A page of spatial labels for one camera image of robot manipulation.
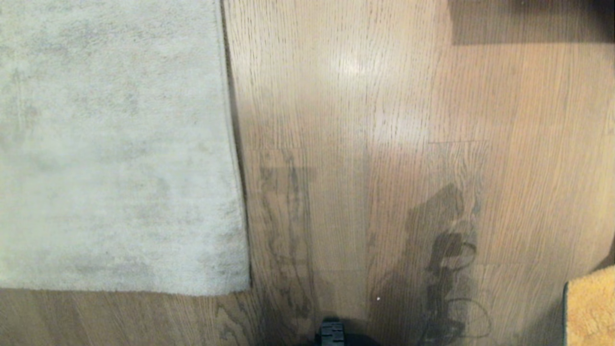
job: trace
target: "white rug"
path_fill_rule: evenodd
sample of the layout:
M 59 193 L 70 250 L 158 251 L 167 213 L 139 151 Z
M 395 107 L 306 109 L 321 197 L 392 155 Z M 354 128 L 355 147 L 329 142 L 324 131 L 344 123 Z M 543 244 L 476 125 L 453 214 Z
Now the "white rug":
M 248 288 L 219 0 L 0 7 L 0 287 Z

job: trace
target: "wooden floor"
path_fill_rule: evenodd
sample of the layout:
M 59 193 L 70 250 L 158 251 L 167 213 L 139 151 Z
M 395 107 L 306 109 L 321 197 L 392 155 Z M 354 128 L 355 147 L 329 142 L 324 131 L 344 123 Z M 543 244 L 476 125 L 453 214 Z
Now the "wooden floor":
M 561 345 L 564 283 L 615 256 L 615 46 L 579 3 L 226 1 L 252 290 L 1 290 L 0 345 L 295 345 L 329 315 Z

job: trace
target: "yellow rug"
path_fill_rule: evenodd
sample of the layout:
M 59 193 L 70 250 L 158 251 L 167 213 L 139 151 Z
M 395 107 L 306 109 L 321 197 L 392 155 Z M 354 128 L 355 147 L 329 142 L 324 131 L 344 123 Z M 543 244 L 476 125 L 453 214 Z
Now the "yellow rug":
M 615 266 L 570 281 L 565 304 L 567 346 L 615 345 Z

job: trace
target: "wood grain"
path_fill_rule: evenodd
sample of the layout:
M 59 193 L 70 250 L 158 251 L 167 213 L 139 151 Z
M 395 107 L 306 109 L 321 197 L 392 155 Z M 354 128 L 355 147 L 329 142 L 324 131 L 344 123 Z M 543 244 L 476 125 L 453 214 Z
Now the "wood grain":
M 453 345 L 561 344 L 564 283 L 615 262 L 615 45 L 572 1 L 495 2 L 226 1 L 252 289 L 1 290 L 0 344 L 298 345 L 337 315 L 407 345 L 443 302 L 482 336 Z

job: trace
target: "black object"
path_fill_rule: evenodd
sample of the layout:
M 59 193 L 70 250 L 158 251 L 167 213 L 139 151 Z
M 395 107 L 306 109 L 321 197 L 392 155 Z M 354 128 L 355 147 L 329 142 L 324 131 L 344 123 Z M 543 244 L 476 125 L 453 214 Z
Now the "black object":
M 314 337 L 314 346 L 380 346 L 380 344 L 366 335 L 346 334 L 344 323 L 337 318 L 326 318 Z

